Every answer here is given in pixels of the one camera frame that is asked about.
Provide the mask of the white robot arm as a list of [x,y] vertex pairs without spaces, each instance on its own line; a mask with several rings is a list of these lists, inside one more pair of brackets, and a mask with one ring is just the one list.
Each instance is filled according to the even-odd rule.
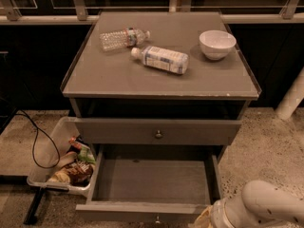
[[219,164],[224,198],[196,228],[303,228],[303,75],[278,108],[249,109]]

